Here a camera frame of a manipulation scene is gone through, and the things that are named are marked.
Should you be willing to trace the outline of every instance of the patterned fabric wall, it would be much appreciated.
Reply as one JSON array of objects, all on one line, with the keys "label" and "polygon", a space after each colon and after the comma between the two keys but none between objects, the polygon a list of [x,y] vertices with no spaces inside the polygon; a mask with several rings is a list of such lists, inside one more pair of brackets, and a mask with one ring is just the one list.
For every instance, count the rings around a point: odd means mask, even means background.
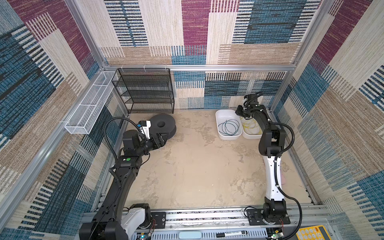
[{"label": "patterned fabric wall", "polygon": [[321,0],[79,0],[110,65],[289,64]]},{"label": "patterned fabric wall", "polygon": [[[0,201],[97,69],[63,0],[0,0]],[[106,170],[102,126],[122,115],[110,95],[89,135],[64,137],[0,239],[74,237]]]},{"label": "patterned fabric wall", "polygon": [[0,200],[97,69],[63,0],[0,0]]},{"label": "patterned fabric wall", "polygon": [[275,109],[344,239],[384,239],[384,1],[336,0]]},{"label": "patterned fabric wall", "polygon": [[236,108],[244,95],[263,91],[259,99],[269,106],[286,72],[171,72],[175,108]]},{"label": "patterned fabric wall", "polygon": [[[111,153],[103,126],[123,116],[118,98],[111,93],[89,135],[66,133],[37,180],[17,208],[0,239],[73,239],[84,212],[92,210]],[[108,126],[115,144],[121,122]]]}]

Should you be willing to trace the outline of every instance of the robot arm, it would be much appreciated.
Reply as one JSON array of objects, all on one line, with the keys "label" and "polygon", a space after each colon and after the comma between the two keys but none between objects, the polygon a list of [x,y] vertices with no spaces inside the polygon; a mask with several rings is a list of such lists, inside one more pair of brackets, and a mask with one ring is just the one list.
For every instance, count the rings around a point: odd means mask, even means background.
[{"label": "robot arm", "polygon": [[258,92],[244,96],[244,104],[237,107],[236,114],[246,119],[254,118],[263,131],[259,143],[259,152],[263,155],[267,180],[263,220],[267,224],[272,224],[278,222],[281,216],[286,214],[284,195],[275,180],[276,174],[278,182],[281,182],[281,156],[277,156],[277,154],[284,149],[286,132],[271,124],[265,106],[257,101],[262,94],[263,92]]},{"label": "robot arm", "polygon": [[[126,118],[113,118],[110,121],[114,119],[125,119],[132,123]],[[92,222],[83,223],[81,226],[80,240],[129,240],[137,227],[146,228],[150,225],[151,209],[148,204],[132,205],[128,214],[122,219],[125,201],[141,167],[142,156],[148,155],[151,150],[163,147],[169,136],[168,133],[149,136],[148,129],[151,126],[149,121],[141,121],[141,126],[140,129],[135,124],[138,131],[128,130],[124,133],[124,154],[119,157],[114,154],[115,165],[109,171],[114,177],[114,182]]]}]

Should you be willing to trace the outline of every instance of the green cable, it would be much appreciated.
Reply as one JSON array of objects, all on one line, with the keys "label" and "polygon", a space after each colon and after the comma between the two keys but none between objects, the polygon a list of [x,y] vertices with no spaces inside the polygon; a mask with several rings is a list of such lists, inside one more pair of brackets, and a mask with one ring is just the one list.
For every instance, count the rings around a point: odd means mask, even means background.
[{"label": "green cable", "polygon": [[[235,132],[231,132],[231,131],[228,130],[227,123],[232,125],[235,128]],[[220,132],[220,130],[218,130],[218,132],[221,133],[221,134],[226,134],[228,136],[235,135],[239,131],[239,128],[240,128],[240,123],[236,119],[226,120],[225,122],[220,123],[217,127],[220,127],[220,125],[221,125],[222,132]]]}]

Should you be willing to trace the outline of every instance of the red wire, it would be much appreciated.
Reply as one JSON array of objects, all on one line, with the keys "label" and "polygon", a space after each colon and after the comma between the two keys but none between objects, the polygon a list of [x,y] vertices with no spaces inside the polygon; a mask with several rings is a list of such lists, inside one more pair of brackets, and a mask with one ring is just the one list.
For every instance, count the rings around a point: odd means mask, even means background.
[{"label": "red wire", "polygon": [[281,220],[281,218],[280,218],[280,222],[281,222],[281,231],[283,232],[283,235],[284,235],[284,223],[283,223],[283,221]]},{"label": "red wire", "polygon": [[149,232],[151,232],[152,228],[153,228],[153,232],[155,232],[155,225],[156,225],[156,219],[153,219],[153,225],[152,227],[149,229]]}]

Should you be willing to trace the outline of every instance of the wire mesh shelf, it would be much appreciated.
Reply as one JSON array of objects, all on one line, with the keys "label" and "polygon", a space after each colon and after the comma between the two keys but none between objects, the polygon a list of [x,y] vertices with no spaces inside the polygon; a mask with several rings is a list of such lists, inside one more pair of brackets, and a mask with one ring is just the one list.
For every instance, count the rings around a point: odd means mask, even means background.
[{"label": "wire mesh shelf", "polygon": [[112,80],[129,113],[173,113],[170,71],[167,68],[119,68]]},{"label": "wire mesh shelf", "polygon": [[65,124],[70,134],[89,134],[99,117],[111,91],[112,80],[117,79],[113,71],[103,71],[88,90],[81,103]]}]

